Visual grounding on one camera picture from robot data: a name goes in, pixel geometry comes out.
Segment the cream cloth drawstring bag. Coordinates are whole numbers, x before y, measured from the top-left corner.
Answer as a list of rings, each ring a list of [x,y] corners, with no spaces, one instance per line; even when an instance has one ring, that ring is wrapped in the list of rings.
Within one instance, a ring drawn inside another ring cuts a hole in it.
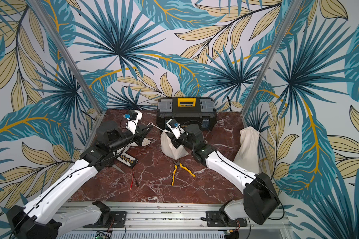
[[[188,155],[188,152],[182,145],[180,145],[178,148],[176,148],[173,145],[172,140],[168,135],[168,133],[169,133],[168,130],[161,129],[158,126],[154,125],[152,122],[148,123],[148,126],[153,126],[157,129],[159,129],[160,131],[162,131],[162,133],[161,133],[161,150],[162,150],[163,154],[165,154],[166,156],[168,156],[169,158],[174,159],[174,160],[179,160],[180,158],[183,158]]]

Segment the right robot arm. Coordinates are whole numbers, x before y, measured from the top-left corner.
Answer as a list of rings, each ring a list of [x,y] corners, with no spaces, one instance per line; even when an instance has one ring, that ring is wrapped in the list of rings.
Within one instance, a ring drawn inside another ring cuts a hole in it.
[[[184,146],[191,150],[195,161],[230,181],[243,195],[240,200],[231,200],[218,210],[215,222],[228,224],[248,218],[262,225],[281,204],[274,186],[265,173],[250,172],[227,159],[214,146],[205,142],[198,124],[181,127],[176,120],[169,120],[167,128],[174,147]]]

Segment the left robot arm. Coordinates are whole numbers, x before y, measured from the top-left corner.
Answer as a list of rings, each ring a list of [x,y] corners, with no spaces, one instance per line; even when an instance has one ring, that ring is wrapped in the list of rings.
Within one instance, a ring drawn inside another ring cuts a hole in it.
[[[18,239],[56,239],[88,225],[112,224],[110,208],[100,201],[70,213],[57,215],[56,212],[89,179],[105,167],[113,166],[132,143],[143,144],[152,127],[137,123],[128,121],[126,131],[114,121],[101,123],[96,130],[96,143],[87,148],[64,175],[26,205],[15,205],[8,210],[10,235]]]

